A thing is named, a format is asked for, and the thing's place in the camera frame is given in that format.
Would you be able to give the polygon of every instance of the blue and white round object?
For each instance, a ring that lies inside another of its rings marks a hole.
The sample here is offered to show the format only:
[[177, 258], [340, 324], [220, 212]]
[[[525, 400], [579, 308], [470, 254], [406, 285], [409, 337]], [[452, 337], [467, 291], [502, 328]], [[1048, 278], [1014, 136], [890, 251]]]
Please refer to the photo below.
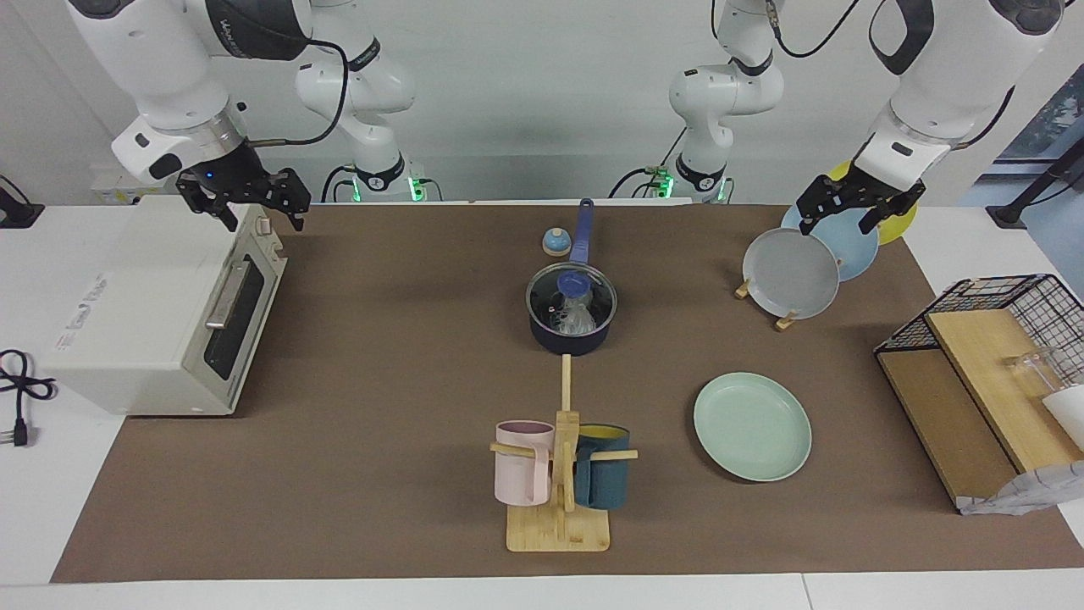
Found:
[[[865, 208], [851, 208], [834, 213], [817, 222], [813, 234], [823, 241], [839, 262], [839, 281], [846, 282], [861, 275], [877, 258], [879, 238], [877, 229], [862, 234], [859, 221], [866, 215]], [[798, 205], [791, 205], [779, 224], [784, 229], [797, 229], [802, 221]]]

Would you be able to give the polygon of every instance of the black wire basket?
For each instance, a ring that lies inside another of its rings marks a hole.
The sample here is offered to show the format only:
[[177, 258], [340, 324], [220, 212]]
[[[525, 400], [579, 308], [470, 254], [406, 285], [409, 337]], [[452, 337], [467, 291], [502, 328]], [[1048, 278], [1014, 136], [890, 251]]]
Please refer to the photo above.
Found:
[[1048, 273], [960, 280], [875, 353], [939, 350], [928, 314], [1008, 310], [1038, 348], [1057, 349], [1050, 365], [1063, 384], [1084, 384], [1084, 307]]

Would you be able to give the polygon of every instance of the black stand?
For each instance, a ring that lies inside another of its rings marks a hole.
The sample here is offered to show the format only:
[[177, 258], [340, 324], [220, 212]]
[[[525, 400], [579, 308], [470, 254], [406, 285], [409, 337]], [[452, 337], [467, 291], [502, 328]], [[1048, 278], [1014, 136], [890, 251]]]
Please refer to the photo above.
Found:
[[1084, 139], [1079, 140], [1064, 152], [1042, 176], [1035, 178], [1022, 193], [1017, 195], [1012, 203], [1008, 205], [988, 205], [986, 213], [994, 219], [994, 223], [1003, 229], [1027, 229], [1028, 225], [1020, 220], [1020, 215], [1029, 206], [1033, 205], [1035, 197], [1041, 195], [1050, 184], [1063, 178], [1066, 172], [1084, 157]]
[[4, 219], [0, 220], [0, 229], [26, 229], [34, 224], [44, 208], [46, 206], [39, 203], [15, 200], [8, 191], [0, 189], [0, 209], [5, 215]]

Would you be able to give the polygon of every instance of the mug handle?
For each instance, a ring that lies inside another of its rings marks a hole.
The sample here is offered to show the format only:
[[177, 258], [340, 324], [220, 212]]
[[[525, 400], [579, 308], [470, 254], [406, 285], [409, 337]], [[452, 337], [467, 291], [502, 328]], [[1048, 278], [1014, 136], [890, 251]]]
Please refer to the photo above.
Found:
[[538, 498], [544, 498], [550, 491], [550, 451], [538, 445], [531, 449], [534, 450], [534, 477], [528, 499], [533, 503]]
[[591, 506], [591, 454], [595, 447], [582, 447], [576, 452], [576, 504]]

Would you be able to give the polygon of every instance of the dish rack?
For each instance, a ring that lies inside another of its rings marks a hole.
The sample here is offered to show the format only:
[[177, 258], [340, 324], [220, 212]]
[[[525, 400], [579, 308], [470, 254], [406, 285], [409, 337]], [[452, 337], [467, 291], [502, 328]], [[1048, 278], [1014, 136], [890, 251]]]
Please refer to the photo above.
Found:
[[875, 350], [957, 508], [1084, 460], [1009, 364], [1043, 348], [1048, 373], [1084, 382], [1084, 307], [1047, 273], [962, 280]]

